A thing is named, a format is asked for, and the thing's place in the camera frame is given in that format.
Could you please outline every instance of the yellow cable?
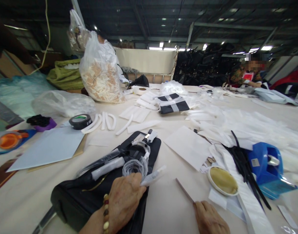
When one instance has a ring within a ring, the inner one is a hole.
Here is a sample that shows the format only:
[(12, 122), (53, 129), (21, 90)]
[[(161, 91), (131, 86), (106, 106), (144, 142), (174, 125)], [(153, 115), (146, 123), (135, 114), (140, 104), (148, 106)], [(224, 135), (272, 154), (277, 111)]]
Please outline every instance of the yellow cable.
[(51, 31), (50, 31), (50, 29), (49, 29), (49, 22), (48, 22), (48, 16), (47, 16), (47, 0), (45, 0), (45, 5), (46, 5), (46, 7), (45, 7), (45, 16), (46, 16), (47, 29), (48, 29), (48, 37), (49, 37), (49, 38), (48, 38), (48, 44), (47, 44), (46, 50), (45, 50), (45, 52), (44, 52), (43, 61), (42, 61), (41, 66), (40, 66), (38, 69), (36, 69), (36, 70), (34, 70), (33, 72), (31, 72), (30, 75), (32, 75), (33, 73), (35, 73), (36, 71), (40, 70), (40, 69), (43, 67), (43, 65), (44, 65), (44, 61), (45, 61), (45, 57), (46, 57), (46, 53), (47, 53), (49, 44), (51, 43)]

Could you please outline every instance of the hand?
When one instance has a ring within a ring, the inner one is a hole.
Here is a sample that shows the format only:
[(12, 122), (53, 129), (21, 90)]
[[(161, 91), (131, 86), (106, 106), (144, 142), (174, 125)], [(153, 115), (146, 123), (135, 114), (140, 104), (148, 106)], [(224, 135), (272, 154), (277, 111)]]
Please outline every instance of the hand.
[(200, 234), (230, 234), (228, 224), (207, 201), (193, 204)]
[(142, 175), (132, 173), (116, 178), (109, 193), (109, 233), (121, 230), (132, 218), (146, 187), (140, 187)]

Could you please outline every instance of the green sack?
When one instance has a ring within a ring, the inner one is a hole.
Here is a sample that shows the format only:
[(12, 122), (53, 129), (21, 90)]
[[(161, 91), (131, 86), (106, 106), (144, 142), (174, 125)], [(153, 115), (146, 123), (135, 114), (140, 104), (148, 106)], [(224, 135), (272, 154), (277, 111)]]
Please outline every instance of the green sack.
[(61, 90), (84, 88), (79, 69), (66, 69), (68, 64), (80, 63), (79, 59), (56, 61), (55, 68), (50, 70), (47, 80)]

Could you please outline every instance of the white label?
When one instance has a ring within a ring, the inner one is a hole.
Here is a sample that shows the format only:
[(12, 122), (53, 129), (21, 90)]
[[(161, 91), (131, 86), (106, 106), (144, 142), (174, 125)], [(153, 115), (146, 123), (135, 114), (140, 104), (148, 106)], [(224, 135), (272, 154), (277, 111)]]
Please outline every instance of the white label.
[(259, 166), (259, 162), (258, 162), (258, 159), (257, 158), (256, 159), (252, 159), (251, 162), (252, 162), (252, 167)]

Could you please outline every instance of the white plastic bag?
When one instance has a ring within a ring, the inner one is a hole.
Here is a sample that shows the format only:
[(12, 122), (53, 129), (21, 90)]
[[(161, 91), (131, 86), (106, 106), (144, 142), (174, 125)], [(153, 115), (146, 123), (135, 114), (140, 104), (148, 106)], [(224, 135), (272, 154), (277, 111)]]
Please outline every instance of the white plastic bag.
[(58, 90), (42, 93), (33, 100), (32, 108), (36, 114), (44, 116), (59, 114), (66, 118), (79, 114), (94, 116), (97, 111), (95, 102), (90, 97)]
[(100, 44), (97, 34), (91, 34), (79, 67), (86, 91), (96, 101), (124, 102), (115, 50), (107, 40)]
[(169, 81), (166, 83), (162, 83), (159, 94), (161, 96), (170, 95), (173, 93), (177, 93), (178, 95), (188, 95), (189, 93), (185, 90), (184, 86), (177, 81)]

